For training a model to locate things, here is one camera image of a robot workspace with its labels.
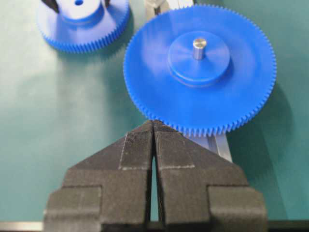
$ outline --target black plastic part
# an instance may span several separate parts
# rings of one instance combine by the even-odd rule
[[[59,8],[56,0],[42,0],[48,7],[53,9],[56,13],[59,13]]]
[[[160,223],[150,222],[153,156]],[[148,120],[66,172],[44,231],[265,232],[267,216],[240,167]]]

